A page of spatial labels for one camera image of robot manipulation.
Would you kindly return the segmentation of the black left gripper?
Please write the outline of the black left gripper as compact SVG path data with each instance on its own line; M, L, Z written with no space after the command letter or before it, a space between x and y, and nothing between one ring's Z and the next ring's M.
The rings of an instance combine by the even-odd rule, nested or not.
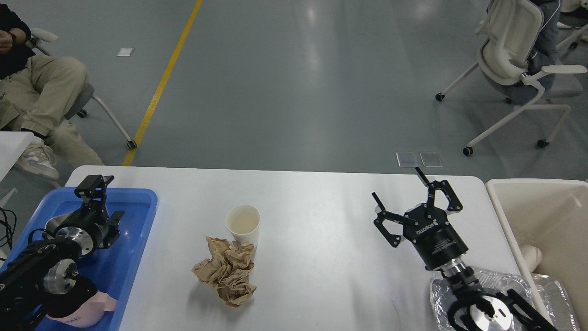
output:
M88 175L75 188L82 207L51 218L46 230L55 239L71 239L80 246L80 257L97 249L109 249L120 236L120 220L125 211L117 210L109 218L106 208L107 186L114 176Z

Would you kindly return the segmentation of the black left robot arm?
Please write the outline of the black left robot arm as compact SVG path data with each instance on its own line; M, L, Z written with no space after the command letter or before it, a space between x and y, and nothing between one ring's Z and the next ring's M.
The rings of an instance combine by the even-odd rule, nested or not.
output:
M114 311L117 300L82 276L76 262L109 249L120 236L122 210L109 215L107 186L113 176L89 175L76 187L82 205L51 218L43 239L28 245L1 273L1 329L33 331L43 318L86 328Z

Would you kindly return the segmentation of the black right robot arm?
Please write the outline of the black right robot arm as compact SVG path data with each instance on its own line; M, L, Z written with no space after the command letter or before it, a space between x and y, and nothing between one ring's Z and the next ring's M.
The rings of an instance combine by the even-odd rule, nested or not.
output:
M464 209L447 180L430 181L415 168L428 189L427 200L402 215L388 211L376 193L374 226L391 247L409 241L424 262L426 270L440 272L454 301L447 310L447 320L456 331L489 331L494 325L503 331L519 321L528 331L554 331L555 327L514 289L486 291L475 271L464 264L466 243L450 224L451 212Z

